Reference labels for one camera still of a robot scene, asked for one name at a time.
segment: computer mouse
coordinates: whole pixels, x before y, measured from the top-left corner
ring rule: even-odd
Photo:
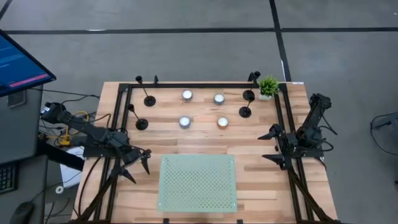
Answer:
[[[12,214],[10,224],[28,224],[32,215],[34,204],[32,202],[24,202],[15,209]]]

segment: white pot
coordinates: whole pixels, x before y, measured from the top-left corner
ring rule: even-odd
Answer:
[[[259,94],[259,100],[271,100],[272,96]]]

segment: black floor line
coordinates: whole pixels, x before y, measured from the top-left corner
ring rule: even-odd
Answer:
[[[285,81],[291,82],[292,77],[290,76],[289,63],[287,62],[285,44],[284,44],[284,39],[282,37],[281,29],[280,29],[278,12],[276,10],[275,0],[269,0],[269,4],[271,6],[272,18],[274,20],[275,34],[276,34],[276,39],[278,42],[280,61],[282,64]]]
[[[3,5],[1,11],[0,11],[0,20],[1,18],[5,15],[8,7],[10,6],[12,0],[7,0],[6,3]]]
[[[281,32],[398,32],[398,27],[281,28]]]
[[[181,28],[181,29],[96,29],[96,30],[5,30],[7,34],[190,34],[274,32],[274,28]]]

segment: keyboard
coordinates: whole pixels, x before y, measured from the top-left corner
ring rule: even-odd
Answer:
[[[0,165],[0,194],[17,189],[17,164]]]

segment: monitor screen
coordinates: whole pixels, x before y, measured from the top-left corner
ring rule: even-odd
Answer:
[[[55,76],[0,32],[0,96],[55,80]]]

